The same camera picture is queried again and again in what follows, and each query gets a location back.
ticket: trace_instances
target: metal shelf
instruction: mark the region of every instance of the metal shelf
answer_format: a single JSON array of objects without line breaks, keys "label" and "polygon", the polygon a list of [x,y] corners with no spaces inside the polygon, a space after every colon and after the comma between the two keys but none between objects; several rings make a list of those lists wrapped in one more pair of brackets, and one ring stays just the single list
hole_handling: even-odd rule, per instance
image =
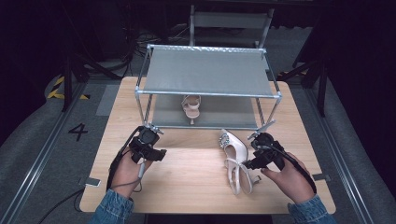
[{"label": "metal shelf", "polygon": [[[142,122],[168,128],[257,130],[265,120],[259,101],[252,99],[275,100],[266,119],[271,120],[282,98],[271,69],[276,91],[270,87],[265,61],[265,49],[148,45],[143,62],[143,67],[148,65],[146,84],[140,88],[141,72],[135,88]],[[145,113],[141,94],[150,95]],[[153,95],[156,103],[150,120]],[[202,97],[201,114],[194,125],[190,125],[180,104],[184,95]],[[258,104],[262,118],[259,124],[252,102]]]}]

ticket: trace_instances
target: black curtain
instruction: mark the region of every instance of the black curtain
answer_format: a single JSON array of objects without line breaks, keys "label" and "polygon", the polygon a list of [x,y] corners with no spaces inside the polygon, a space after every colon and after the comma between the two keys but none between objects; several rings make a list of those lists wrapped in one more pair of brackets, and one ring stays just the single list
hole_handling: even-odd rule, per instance
[{"label": "black curtain", "polygon": [[396,13],[391,1],[333,1],[297,62],[328,60],[329,79],[375,169],[396,195]]},{"label": "black curtain", "polygon": [[37,1],[0,6],[0,146],[46,102],[44,90],[60,73],[60,49]]}]

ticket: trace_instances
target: shoe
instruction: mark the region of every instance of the shoe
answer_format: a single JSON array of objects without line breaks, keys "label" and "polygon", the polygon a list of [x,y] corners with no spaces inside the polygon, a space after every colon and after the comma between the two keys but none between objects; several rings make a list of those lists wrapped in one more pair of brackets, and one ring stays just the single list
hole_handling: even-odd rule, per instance
[{"label": "shoe", "polygon": [[191,119],[190,125],[194,124],[194,119],[199,117],[199,106],[201,104],[201,96],[200,95],[187,95],[184,97],[181,105],[183,106],[183,110],[186,113],[186,116]]},{"label": "shoe", "polygon": [[258,183],[261,178],[257,175],[251,179],[248,174],[248,168],[243,164],[244,161],[248,160],[247,147],[235,135],[225,129],[220,131],[219,144],[227,155],[224,165],[228,169],[228,179],[233,194],[239,194],[241,188],[246,194],[251,193],[253,185]]}]

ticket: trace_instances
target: person's left hand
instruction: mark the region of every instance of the person's left hand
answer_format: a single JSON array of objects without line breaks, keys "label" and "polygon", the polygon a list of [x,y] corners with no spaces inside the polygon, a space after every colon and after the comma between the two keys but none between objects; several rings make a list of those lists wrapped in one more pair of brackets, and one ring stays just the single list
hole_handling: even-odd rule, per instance
[{"label": "person's left hand", "polygon": [[[131,197],[131,194],[134,192],[134,189],[140,183],[140,180],[138,180],[138,175],[139,175],[141,163],[136,164],[136,163],[134,163],[134,161],[132,161],[131,156],[133,153],[130,151],[130,149],[128,147],[125,148],[124,151],[128,151],[128,152],[122,157],[122,159],[119,163],[119,167],[117,168],[117,171],[114,174],[113,182],[111,183],[111,187],[114,191],[116,191],[121,196],[123,196],[125,198],[129,198],[129,197]],[[152,161],[145,161],[144,172],[147,171],[147,169],[150,167],[151,164],[152,164]],[[127,183],[131,183],[131,182],[134,182],[134,183],[113,188],[114,186],[127,184]]]}]

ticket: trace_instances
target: denim jacket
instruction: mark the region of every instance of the denim jacket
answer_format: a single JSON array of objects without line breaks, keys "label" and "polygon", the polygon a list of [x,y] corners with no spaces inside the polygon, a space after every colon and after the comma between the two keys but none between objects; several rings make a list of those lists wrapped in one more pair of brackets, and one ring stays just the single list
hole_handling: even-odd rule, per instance
[{"label": "denim jacket", "polygon": [[[316,195],[311,200],[288,204],[289,212],[295,223],[336,223],[326,211],[321,199]],[[134,203],[109,189],[91,217],[90,224],[125,223],[132,214]]]},{"label": "denim jacket", "polygon": [[327,213],[326,207],[318,195],[303,203],[289,203],[288,209],[294,223],[336,223],[334,218]]}]

